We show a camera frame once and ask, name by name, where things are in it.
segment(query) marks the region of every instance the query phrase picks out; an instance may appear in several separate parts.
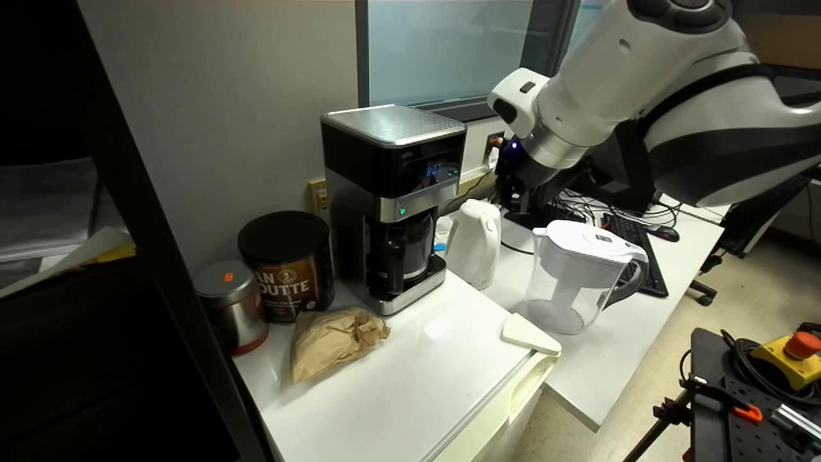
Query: wall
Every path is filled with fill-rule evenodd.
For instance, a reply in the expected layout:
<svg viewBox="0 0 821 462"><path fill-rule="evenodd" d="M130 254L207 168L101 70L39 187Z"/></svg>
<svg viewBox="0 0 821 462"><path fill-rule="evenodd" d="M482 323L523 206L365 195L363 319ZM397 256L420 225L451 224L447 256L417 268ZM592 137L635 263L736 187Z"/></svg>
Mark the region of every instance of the wall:
<svg viewBox="0 0 821 462"><path fill-rule="evenodd" d="M254 216L305 208L318 122L358 106L354 0L79 0L189 269ZM479 177L472 123L465 174Z"/></svg>

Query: white cloth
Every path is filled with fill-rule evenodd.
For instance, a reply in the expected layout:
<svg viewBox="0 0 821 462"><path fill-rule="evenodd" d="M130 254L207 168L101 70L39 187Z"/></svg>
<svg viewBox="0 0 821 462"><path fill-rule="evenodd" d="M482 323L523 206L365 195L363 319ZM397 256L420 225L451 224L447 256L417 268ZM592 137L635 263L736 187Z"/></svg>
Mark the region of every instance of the white cloth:
<svg viewBox="0 0 821 462"><path fill-rule="evenodd" d="M502 216L492 204L468 201L455 213L447 268L478 290L495 274Z"/></svg>

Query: tripod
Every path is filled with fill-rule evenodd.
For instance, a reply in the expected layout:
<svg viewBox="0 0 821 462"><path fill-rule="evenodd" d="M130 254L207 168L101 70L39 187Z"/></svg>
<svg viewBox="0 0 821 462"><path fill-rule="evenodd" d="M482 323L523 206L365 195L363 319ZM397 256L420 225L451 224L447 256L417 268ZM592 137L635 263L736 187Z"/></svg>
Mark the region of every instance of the tripod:
<svg viewBox="0 0 821 462"><path fill-rule="evenodd" d="M664 428L671 423L691 426L694 423L694 397L696 395L709 395L709 397L723 404L728 410L733 410L744 421L753 421L753 423L762 421L762 410L758 406L744 404L744 400L728 395L722 388L710 388L709 379L703 379L699 376L687 378L687 379L681 379L681 386L683 386L683 394L676 400L664 397L662 406L651 408L655 417L658 417L658 423L641 437L641 442L631 449L631 454L626 454L624 462L637 462L664 433Z"/></svg>
<svg viewBox="0 0 821 462"><path fill-rule="evenodd" d="M676 400L664 397L662 406L655 406L651 414L658 417L658 423L649 426L649 432L640 440L640 444L631 449L631 454L624 456L624 462L637 462L672 423L694 423L691 404L696 397L696 391L686 388Z"/></svg>

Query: window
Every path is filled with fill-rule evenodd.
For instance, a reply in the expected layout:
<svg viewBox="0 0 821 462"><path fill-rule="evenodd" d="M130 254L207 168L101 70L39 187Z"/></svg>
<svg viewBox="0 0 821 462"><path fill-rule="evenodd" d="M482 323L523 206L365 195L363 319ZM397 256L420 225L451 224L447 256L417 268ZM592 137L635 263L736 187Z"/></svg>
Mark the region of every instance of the window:
<svg viewBox="0 0 821 462"><path fill-rule="evenodd" d="M360 106L406 104L461 122L517 68L554 74L581 0L360 0Z"/></svg>

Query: cabinet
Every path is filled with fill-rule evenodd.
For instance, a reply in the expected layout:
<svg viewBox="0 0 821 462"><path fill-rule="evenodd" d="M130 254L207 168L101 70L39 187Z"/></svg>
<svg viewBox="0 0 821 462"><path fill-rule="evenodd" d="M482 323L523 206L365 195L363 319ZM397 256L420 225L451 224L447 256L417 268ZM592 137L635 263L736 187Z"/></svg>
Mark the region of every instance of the cabinet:
<svg viewBox="0 0 821 462"><path fill-rule="evenodd" d="M0 161L93 156L139 250L0 300L0 460L275 460L78 3L9 0L0 41Z"/></svg>

